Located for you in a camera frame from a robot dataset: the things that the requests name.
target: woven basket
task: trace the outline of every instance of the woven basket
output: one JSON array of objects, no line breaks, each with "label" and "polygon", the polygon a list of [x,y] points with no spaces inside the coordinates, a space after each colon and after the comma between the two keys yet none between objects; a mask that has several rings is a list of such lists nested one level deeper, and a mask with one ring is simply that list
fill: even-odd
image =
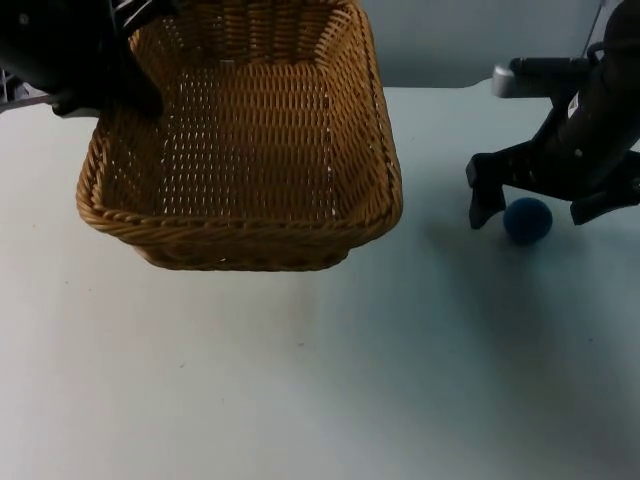
[{"label": "woven basket", "polygon": [[400,170],[365,13],[352,1],[191,0],[132,50],[162,90],[102,112],[81,217],[150,263],[318,270],[389,231]]}]

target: basket rim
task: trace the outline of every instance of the basket rim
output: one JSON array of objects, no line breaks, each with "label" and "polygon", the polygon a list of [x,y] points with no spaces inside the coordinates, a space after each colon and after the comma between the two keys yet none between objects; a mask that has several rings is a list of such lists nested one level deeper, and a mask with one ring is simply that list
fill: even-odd
[{"label": "basket rim", "polygon": [[381,210],[374,217],[368,218],[366,221],[352,221],[349,219],[328,219],[317,221],[304,221],[304,220],[279,220],[279,219],[260,219],[260,218],[242,218],[242,217],[208,217],[208,216],[175,216],[175,215],[148,215],[138,212],[132,212],[127,210],[113,209],[104,206],[99,201],[100,194],[96,191],[99,187],[99,178],[102,162],[100,157],[103,154],[104,146],[103,139],[100,138],[102,133],[101,127],[107,122],[104,117],[100,117],[98,125],[94,130],[93,137],[89,144],[89,151],[85,164],[83,166],[80,179],[78,182],[78,189],[76,193],[76,201],[80,216],[90,225],[93,225],[97,229],[101,229],[102,225],[107,230],[127,230],[132,228],[144,226],[145,230],[154,227],[162,227],[164,231],[172,230],[176,233],[179,231],[193,231],[197,230],[209,230],[219,227],[224,227],[225,230],[247,230],[274,228],[300,231],[309,230],[357,230],[362,228],[371,228],[377,226],[376,230],[380,230],[380,233],[386,232],[388,229],[395,226],[402,215],[402,196],[398,195],[398,185],[402,183],[400,176],[400,168],[395,151],[395,145],[393,141],[393,133],[389,129],[389,134],[386,135],[383,130],[384,123],[390,123],[386,100],[384,94],[380,98],[376,94],[376,86],[382,90],[380,83],[378,65],[375,54],[374,39],[370,29],[365,28],[368,23],[368,17],[366,12],[360,7],[358,2],[353,0],[324,0],[319,3],[328,3],[336,6],[346,6],[349,10],[352,10],[353,15],[357,17],[357,23],[359,25],[358,31],[361,38],[368,41],[363,41],[366,46],[366,64],[369,72],[369,87],[371,92],[371,98],[374,103],[373,110],[376,113],[376,124],[378,126],[378,134],[380,138],[380,145],[383,152],[383,156],[379,161],[384,161],[386,165],[386,171],[388,174],[385,186],[387,187],[388,202],[386,209]]}]

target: wicker basket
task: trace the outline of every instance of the wicker basket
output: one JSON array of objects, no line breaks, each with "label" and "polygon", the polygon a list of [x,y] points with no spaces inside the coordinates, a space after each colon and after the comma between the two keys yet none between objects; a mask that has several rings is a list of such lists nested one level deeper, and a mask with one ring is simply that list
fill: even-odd
[{"label": "wicker basket", "polygon": [[353,1],[186,0],[132,40],[162,89],[107,107],[81,217],[150,263],[318,270],[389,231],[400,171],[373,39]]}]

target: robotic arm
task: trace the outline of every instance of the robotic arm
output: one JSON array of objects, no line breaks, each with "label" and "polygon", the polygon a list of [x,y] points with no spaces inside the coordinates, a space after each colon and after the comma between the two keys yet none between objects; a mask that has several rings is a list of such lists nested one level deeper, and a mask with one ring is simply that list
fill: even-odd
[{"label": "robotic arm", "polygon": [[[63,117],[95,114],[107,98],[116,98],[144,115],[161,114],[160,93],[134,59],[128,39],[159,15],[176,13],[171,0],[2,3],[0,66],[10,74],[3,75],[0,111],[47,101]],[[26,101],[16,102],[21,97]]]},{"label": "robotic arm", "polygon": [[640,203],[640,154],[629,151],[640,139],[639,0],[616,8],[587,59],[515,59],[496,67],[493,88],[553,108],[531,141],[471,159],[472,228],[505,209],[503,185],[571,201],[576,225]]}]

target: basket bottom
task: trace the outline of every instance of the basket bottom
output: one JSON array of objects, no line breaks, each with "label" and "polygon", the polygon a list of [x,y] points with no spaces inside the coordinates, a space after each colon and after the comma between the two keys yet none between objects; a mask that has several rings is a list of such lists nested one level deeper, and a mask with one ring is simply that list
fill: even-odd
[{"label": "basket bottom", "polygon": [[318,251],[298,249],[283,252],[282,249],[237,250],[225,253],[214,252],[210,247],[135,247],[147,262],[168,270],[195,271],[248,271],[248,272],[305,272],[324,270],[342,262],[349,251]]}]

